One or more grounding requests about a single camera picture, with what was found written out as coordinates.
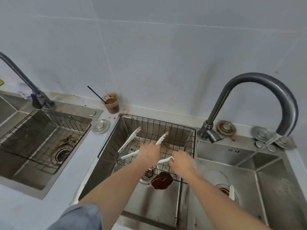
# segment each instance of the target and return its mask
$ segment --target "faucet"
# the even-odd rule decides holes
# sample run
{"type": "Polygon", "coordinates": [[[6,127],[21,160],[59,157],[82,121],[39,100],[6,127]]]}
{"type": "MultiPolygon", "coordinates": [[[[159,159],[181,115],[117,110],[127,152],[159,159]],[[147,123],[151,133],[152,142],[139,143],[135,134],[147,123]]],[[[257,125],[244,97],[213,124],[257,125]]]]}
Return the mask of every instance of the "faucet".
{"type": "Polygon", "coordinates": [[[255,82],[265,86],[272,91],[282,107],[282,120],[276,130],[276,133],[282,136],[289,136],[293,131],[298,118],[298,106],[294,95],[281,81],[263,73],[244,73],[232,78],[223,88],[209,118],[204,121],[197,135],[202,138],[208,138],[211,143],[222,140],[222,138],[213,130],[213,121],[222,108],[225,100],[238,84],[244,82],[255,82]]]}
{"type": "Polygon", "coordinates": [[[38,89],[10,58],[2,52],[0,52],[0,58],[32,89],[33,93],[31,94],[31,98],[34,108],[41,109],[44,106],[54,106],[54,101],[50,100],[43,91],[38,89]]]}

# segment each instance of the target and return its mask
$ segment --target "sink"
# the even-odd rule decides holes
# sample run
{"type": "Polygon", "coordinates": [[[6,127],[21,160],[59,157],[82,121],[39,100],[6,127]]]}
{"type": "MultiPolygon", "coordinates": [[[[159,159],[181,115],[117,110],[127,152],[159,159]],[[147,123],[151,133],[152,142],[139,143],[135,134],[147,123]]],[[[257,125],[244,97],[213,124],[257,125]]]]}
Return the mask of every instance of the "sink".
{"type": "Polygon", "coordinates": [[[88,133],[92,109],[57,103],[35,110],[31,101],[5,94],[0,102],[6,105],[0,112],[0,183],[43,199],[88,133]]]}
{"type": "MultiPolygon", "coordinates": [[[[254,139],[243,136],[198,140],[197,169],[220,190],[233,185],[237,203],[270,228],[307,229],[307,204],[284,150],[257,149],[254,139]]],[[[193,199],[195,229],[214,229],[193,199]]]]}
{"type": "MultiPolygon", "coordinates": [[[[161,146],[161,158],[169,157],[173,150],[180,149],[194,155],[195,129],[138,116],[123,115],[102,148],[98,162],[79,200],[104,179],[135,159],[135,157],[126,160],[118,159],[117,151],[138,127],[142,130],[125,147],[121,155],[138,150],[140,145],[149,140],[157,141],[166,132],[169,132],[169,135],[161,146]]],[[[122,212],[120,224],[132,229],[186,229],[189,186],[172,171],[168,163],[158,165],[153,170],[155,175],[161,171],[169,172],[174,179],[173,183],[167,189],[158,190],[150,185],[150,180],[155,175],[144,176],[122,212]]]]}
{"type": "MultiPolygon", "coordinates": [[[[170,133],[161,147],[161,157],[173,150],[191,153],[202,176],[228,195],[235,188],[235,201],[245,211],[272,229],[307,229],[307,203],[284,150],[258,148],[255,140],[243,136],[226,137],[216,143],[203,140],[191,128],[158,120],[122,115],[87,171],[71,204],[134,158],[122,161],[117,150],[128,136],[141,127],[122,155],[137,150],[148,140],[170,133]]],[[[214,229],[188,184],[164,164],[155,173],[167,171],[174,182],[165,190],[155,190],[141,179],[117,223],[139,229],[214,229]]]]}

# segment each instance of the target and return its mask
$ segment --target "black straw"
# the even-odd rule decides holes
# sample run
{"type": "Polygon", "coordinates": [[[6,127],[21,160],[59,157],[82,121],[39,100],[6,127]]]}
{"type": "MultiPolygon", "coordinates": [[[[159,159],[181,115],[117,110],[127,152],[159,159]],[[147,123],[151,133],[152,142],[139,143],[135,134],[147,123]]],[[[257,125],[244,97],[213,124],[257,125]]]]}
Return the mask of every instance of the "black straw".
{"type": "Polygon", "coordinates": [[[92,90],[92,88],[90,88],[89,86],[87,86],[87,87],[88,87],[94,94],[96,94],[97,97],[99,97],[105,104],[107,104],[106,101],[102,99],[102,97],[100,97],[94,90],[92,90]]]}

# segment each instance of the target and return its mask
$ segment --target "sink drain strainer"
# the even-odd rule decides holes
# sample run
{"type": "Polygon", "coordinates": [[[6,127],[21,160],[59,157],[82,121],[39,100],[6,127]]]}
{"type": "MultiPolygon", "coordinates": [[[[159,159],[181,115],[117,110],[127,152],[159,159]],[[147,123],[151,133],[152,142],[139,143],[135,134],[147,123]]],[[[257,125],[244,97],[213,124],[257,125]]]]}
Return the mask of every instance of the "sink drain strainer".
{"type": "Polygon", "coordinates": [[[144,184],[149,184],[154,178],[155,168],[151,166],[141,177],[140,182],[144,184]]]}
{"type": "Polygon", "coordinates": [[[62,164],[65,159],[68,157],[68,155],[70,154],[72,150],[72,147],[69,145],[65,145],[63,147],[60,147],[59,149],[57,149],[51,157],[52,163],[53,164],[62,164]]]}
{"type": "MultiPolygon", "coordinates": [[[[222,191],[225,195],[227,195],[229,197],[229,192],[230,192],[230,187],[228,185],[225,184],[217,184],[216,187],[222,191]]],[[[235,202],[237,204],[239,204],[239,199],[237,194],[235,193],[235,202]]]]}

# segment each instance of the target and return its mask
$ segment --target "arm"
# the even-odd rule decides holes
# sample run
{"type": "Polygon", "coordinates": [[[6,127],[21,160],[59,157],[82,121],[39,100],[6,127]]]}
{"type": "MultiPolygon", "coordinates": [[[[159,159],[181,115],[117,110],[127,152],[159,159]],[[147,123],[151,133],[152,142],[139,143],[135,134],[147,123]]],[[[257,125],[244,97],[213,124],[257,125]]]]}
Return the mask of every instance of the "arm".
{"type": "Polygon", "coordinates": [[[127,205],[140,178],[160,159],[160,145],[150,142],[140,147],[137,158],[108,177],[88,193],[79,204],[93,203],[103,216],[103,230],[110,230],[127,205]]]}
{"type": "Polygon", "coordinates": [[[240,208],[234,201],[202,178],[194,159],[184,151],[173,152],[169,164],[188,182],[215,229],[268,230],[262,222],[240,208]]]}

